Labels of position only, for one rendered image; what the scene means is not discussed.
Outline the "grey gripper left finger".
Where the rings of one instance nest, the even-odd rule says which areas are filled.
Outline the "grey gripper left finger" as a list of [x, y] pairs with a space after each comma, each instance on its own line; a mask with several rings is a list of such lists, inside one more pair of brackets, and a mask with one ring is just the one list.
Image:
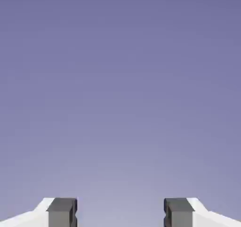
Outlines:
[[32, 211], [0, 221], [0, 227], [78, 227], [77, 198], [45, 197]]

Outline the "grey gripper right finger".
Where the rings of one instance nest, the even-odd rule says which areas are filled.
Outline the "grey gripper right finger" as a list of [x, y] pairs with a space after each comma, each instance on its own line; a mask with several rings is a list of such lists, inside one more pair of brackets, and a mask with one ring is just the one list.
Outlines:
[[241, 227], [241, 221], [209, 211], [196, 197], [165, 198], [163, 227]]

